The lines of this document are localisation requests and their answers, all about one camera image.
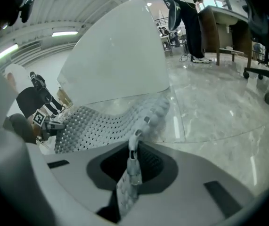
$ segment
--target gray perforated mat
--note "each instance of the gray perforated mat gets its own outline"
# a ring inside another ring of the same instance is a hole
[[[127,141],[138,129],[144,137],[164,119],[168,110],[169,101],[160,95],[146,97],[120,115],[80,106],[63,122],[66,129],[57,134],[55,152],[69,153]]]

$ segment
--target window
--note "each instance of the window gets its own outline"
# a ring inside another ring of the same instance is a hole
[[[220,1],[216,1],[217,7],[223,8],[223,3]]]
[[[200,8],[200,11],[201,11],[202,9],[204,9],[204,5],[202,3],[199,3],[199,8]]]
[[[204,0],[204,6],[216,6],[216,3],[214,0]]]

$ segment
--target white sneaker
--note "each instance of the white sneaker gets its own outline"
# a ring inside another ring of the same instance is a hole
[[[204,64],[209,64],[211,62],[211,60],[206,57],[196,58],[195,56],[192,56],[192,55],[191,55],[191,61],[193,63],[204,63]]]

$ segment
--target glossy tiled floor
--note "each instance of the glossy tiled floor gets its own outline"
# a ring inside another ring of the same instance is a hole
[[[202,156],[246,185],[254,195],[269,188],[269,105],[263,98],[269,79],[242,72],[245,58],[222,55],[220,66],[179,62],[168,56],[170,88],[163,91],[170,110],[147,140]],[[138,97],[88,105],[109,114],[123,113]],[[62,120],[74,108],[58,118]],[[55,138],[47,145],[52,153]]]

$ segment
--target white ceiling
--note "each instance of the white ceiling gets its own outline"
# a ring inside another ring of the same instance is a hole
[[[17,43],[20,47],[35,41],[48,47],[62,43],[77,42],[80,37],[104,14],[128,0],[35,0],[30,19],[23,24],[21,19],[0,31],[0,51]],[[161,0],[151,2],[150,10],[155,19],[159,10],[166,7]],[[230,0],[242,6],[242,0]],[[53,32],[78,30],[78,35],[52,38]]]

